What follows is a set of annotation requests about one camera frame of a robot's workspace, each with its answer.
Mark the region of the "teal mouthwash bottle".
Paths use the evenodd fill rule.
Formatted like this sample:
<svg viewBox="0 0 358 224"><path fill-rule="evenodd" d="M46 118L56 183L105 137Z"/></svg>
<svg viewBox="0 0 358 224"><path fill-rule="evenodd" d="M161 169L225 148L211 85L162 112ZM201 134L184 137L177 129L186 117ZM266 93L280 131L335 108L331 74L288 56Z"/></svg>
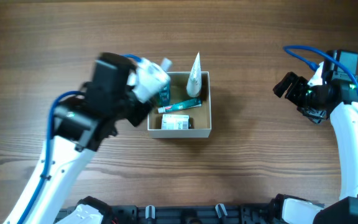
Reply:
<svg viewBox="0 0 358 224"><path fill-rule="evenodd" d="M168 106L170 104L170 83L163 86L155 95L155 102L159 107Z"/></svg>

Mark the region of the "green soap box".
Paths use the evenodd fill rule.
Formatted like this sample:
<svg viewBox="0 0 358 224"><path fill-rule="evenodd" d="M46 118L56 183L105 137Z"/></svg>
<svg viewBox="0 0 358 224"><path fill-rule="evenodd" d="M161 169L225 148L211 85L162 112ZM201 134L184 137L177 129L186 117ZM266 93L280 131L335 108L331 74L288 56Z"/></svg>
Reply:
<svg viewBox="0 0 358 224"><path fill-rule="evenodd" d="M182 114L163 114L162 127L164 130L185 130L190 125L190 116Z"/></svg>

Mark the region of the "white lotion tube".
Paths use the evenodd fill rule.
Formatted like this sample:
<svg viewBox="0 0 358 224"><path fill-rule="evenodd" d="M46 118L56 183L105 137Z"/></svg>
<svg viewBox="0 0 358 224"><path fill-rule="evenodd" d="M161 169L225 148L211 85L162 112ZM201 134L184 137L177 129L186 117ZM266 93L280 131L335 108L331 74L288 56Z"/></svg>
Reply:
<svg viewBox="0 0 358 224"><path fill-rule="evenodd" d="M192 98L199 96L201 92L201 86L202 86L202 77L201 77L200 53L197 53L190 75L188 77L188 83L186 85L186 92L188 96Z"/></svg>

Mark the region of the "Colgate toothpaste tube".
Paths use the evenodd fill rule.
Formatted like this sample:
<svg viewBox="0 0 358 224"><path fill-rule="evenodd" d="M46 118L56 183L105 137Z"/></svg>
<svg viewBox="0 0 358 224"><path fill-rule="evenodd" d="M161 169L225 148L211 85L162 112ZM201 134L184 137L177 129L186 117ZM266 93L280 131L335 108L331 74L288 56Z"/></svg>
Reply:
<svg viewBox="0 0 358 224"><path fill-rule="evenodd" d="M182 101L173 105L163 106L158 109L158 113L171 113L174 111L187 110L202 106L200 98L192 98L190 100Z"/></svg>

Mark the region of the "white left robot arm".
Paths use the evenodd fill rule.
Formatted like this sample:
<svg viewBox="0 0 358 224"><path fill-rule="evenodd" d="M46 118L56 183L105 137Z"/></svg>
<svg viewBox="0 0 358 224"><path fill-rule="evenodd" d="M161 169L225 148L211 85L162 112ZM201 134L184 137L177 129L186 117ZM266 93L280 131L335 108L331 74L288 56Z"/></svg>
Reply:
<svg viewBox="0 0 358 224"><path fill-rule="evenodd" d="M52 103L39 161L5 222L53 223L101 143L117 136L116 122L136 127L150 113L153 97L170 82L171 64L101 53L91 81Z"/></svg>

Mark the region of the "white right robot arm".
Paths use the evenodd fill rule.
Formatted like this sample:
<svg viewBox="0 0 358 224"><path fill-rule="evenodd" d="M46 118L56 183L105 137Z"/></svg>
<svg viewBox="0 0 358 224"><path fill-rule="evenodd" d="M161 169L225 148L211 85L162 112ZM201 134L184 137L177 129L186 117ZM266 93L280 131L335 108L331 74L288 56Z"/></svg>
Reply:
<svg viewBox="0 0 358 224"><path fill-rule="evenodd" d="M330 121L341 166L338 202L322 208L291 196L278 196L271 215L284 223L358 223L358 54L348 50L323 52L305 45L284 51L314 71L310 80L288 72L273 92L296 105L314 124Z"/></svg>

